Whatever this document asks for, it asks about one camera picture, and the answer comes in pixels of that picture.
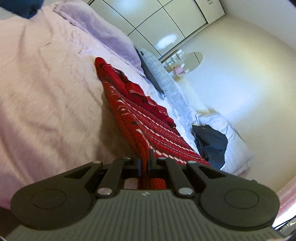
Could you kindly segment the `red argyle knit sweater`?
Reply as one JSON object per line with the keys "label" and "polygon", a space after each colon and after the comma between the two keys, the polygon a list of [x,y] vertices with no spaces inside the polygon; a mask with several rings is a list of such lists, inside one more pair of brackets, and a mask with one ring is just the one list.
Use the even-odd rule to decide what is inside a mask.
{"label": "red argyle knit sweater", "polygon": [[166,189],[163,179],[148,177],[150,150],[180,165],[187,161],[208,164],[179,134],[166,108],[146,96],[138,84],[101,57],[95,59],[95,68],[121,132],[142,161],[139,189]]}

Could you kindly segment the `dark navy garment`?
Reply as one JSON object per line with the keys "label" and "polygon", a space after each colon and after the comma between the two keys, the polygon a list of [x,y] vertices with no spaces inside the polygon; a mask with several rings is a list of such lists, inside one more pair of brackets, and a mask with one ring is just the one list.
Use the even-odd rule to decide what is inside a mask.
{"label": "dark navy garment", "polygon": [[227,137],[210,127],[192,125],[195,143],[202,156],[213,168],[221,169],[225,165],[225,152],[228,145]]}

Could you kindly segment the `pink fluffy blanket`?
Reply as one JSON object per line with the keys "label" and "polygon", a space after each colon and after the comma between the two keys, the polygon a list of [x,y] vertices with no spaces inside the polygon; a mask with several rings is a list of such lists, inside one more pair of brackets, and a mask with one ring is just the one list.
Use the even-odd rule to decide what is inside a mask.
{"label": "pink fluffy blanket", "polygon": [[22,187],[133,150],[95,69],[101,57],[155,102],[152,85],[98,40],[45,6],[1,21],[1,207]]}

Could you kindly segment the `grey checked pillow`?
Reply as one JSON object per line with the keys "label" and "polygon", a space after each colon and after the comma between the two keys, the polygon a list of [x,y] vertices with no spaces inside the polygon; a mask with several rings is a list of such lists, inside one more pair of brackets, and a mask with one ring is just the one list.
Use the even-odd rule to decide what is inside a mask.
{"label": "grey checked pillow", "polygon": [[171,87],[171,79],[165,67],[150,51],[137,47],[137,52],[147,79],[158,92],[166,95]]}

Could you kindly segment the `white shelf with items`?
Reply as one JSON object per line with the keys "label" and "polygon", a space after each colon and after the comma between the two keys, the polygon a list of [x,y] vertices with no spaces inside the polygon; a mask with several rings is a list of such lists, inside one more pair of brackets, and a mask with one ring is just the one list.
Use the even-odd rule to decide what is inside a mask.
{"label": "white shelf with items", "polygon": [[183,78],[184,75],[190,71],[185,68],[185,56],[184,51],[178,50],[163,62],[166,71],[174,80]]}

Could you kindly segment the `white glossy wardrobe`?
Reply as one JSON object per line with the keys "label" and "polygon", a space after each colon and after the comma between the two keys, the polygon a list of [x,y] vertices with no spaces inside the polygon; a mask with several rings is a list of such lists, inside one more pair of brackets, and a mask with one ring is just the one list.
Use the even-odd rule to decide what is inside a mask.
{"label": "white glossy wardrobe", "polygon": [[220,1],[95,0],[87,3],[136,46],[161,60],[225,14]]}

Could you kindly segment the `lilac pillow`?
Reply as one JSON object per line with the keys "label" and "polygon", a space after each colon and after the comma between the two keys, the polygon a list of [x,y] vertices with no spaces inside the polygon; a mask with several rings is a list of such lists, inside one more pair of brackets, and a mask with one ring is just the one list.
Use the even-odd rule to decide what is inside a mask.
{"label": "lilac pillow", "polygon": [[94,37],[139,73],[144,74],[140,57],[132,40],[102,18],[88,4],[83,1],[62,1],[54,7],[54,12]]}

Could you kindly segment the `blue folded garment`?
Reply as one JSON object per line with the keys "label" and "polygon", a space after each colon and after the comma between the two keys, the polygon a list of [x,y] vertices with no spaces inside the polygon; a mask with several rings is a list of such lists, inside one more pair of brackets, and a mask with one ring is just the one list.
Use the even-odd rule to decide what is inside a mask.
{"label": "blue folded garment", "polygon": [[1,8],[22,18],[30,19],[42,8],[43,0],[2,0]]}

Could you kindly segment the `oval wall mirror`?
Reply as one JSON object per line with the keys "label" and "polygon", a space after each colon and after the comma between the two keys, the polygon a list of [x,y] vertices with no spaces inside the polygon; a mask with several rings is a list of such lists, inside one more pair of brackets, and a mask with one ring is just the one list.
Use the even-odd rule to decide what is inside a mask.
{"label": "oval wall mirror", "polygon": [[201,52],[191,52],[185,53],[183,55],[181,64],[182,69],[185,73],[188,73],[194,69],[196,69],[203,60],[203,54]]}

